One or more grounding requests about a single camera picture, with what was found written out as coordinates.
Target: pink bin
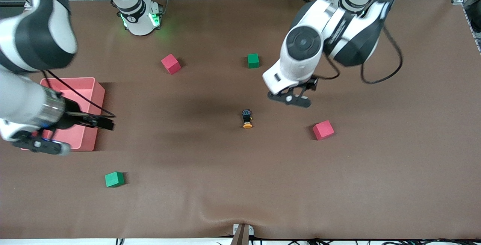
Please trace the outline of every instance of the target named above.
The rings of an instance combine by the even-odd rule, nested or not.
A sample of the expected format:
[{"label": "pink bin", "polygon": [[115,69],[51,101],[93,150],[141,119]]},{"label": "pink bin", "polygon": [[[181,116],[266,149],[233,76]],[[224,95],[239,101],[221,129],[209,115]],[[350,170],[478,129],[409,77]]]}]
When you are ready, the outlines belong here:
[{"label": "pink bin", "polygon": [[[80,110],[93,115],[100,115],[101,110],[91,105],[89,102],[82,99],[80,96],[71,91],[67,86],[62,84],[57,79],[48,79],[52,89],[62,92],[65,98],[77,102]],[[98,106],[103,105],[103,97],[105,96],[105,89],[95,80],[95,78],[62,78],[66,84],[70,85],[82,96],[88,98]],[[46,79],[42,79],[40,84],[47,86]],[[97,138],[97,130],[92,127],[83,127],[74,125],[67,130],[57,130],[54,140],[59,142],[66,142],[72,146],[72,151],[93,151],[95,147],[95,139]],[[44,137],[50,137],[51,132],[47,132]]]}]

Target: white robotic arm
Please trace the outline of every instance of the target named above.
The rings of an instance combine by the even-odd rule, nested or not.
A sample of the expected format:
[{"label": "white robotic arm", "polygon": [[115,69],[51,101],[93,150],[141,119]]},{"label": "white robotic arm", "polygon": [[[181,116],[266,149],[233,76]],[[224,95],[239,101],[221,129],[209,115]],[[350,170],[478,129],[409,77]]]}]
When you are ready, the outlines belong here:
[{"label": "white robotic arm", "polygon": [[0,20],[0,134],[17,147],[64,155],[70,146],[43,139],[43,130],[74,124],[111,130],[113,123],[82,113],[76,102],[28,78],[66,67],[77,52],[67,0],[31,2],[31,10]]},{"label": "white robotic arm", "polygon": [[[344,66],[363,64],[375,50],[394,0],[308,2],[297,13],[281,47],[280,58],[263,74],[268,98],[309,107],[304,92],[316,90],[313,76],[324,52]],[[300,94],[294,94],[301,88]]]},{"label": "white robotic arm", "polygon": [[144,36],[159,28],[162,13],[152,0],[113,0],[125,27],[136,36]]}]

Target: green led light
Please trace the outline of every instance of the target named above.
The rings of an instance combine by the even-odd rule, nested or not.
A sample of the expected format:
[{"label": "green led light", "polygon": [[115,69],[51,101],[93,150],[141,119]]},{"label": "green led light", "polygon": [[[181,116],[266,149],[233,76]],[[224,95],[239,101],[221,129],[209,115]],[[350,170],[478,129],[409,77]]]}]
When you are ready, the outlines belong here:
[{"label": "green led light", "polygon": [[122,14],[120,14],[120,17],[122,18],[122,21],[124,22],[124,26],[125,28],[127,28],[127,23],[125,22],[125,18]]},{"label": "green led light", "polygon": [[157,16],[155,14],[152,15],[152,14],[149,13],[149,17],[150,17],[151,22],[154,26],[156,26],[156,27],[159,26],[159,16]]}]

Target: brown mat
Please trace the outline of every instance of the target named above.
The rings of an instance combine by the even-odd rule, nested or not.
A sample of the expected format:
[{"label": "brown mat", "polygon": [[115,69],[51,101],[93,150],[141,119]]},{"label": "brown mat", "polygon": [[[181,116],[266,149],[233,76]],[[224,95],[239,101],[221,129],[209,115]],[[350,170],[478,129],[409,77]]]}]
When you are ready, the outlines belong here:
[{"label": "brown mat", "polygon": [[[117,127],[67,157],[0,142],[0,237],[208,237],[239,222],[261,238],[481,237],[481,58],[462,7],[397,0],[401,71],[369,86],[342,69],[302,109],[266,99],[261,77],[302,5],[172,0],[163,29],[135,37],[108,2],[72,2],[79,54],[58,74],[96,77]],[[184,65],[174,76],[169,53]],[[382,35],[367,77],[396,65]],[[336,135],[313,140],[327,119]],[[129,183],[105,188],[112,171]]]}]

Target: green cube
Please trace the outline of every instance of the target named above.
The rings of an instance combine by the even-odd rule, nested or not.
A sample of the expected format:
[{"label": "green cube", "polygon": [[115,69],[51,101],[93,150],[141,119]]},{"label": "green cube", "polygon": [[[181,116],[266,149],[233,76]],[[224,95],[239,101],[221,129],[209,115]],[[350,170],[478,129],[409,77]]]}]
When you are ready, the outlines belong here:
[{"label": "green cube", "polygon": [[259,55],[257,53],[252,53],[247,55],[247,62],[249,63],[249,68],[259,67]]},{"label": "green cube", "polygon": [[108,175],[105,175],[105,185],[108,188],[115,188],[124,184],[125,184],[124,174],[121,172],[113,172]]}]

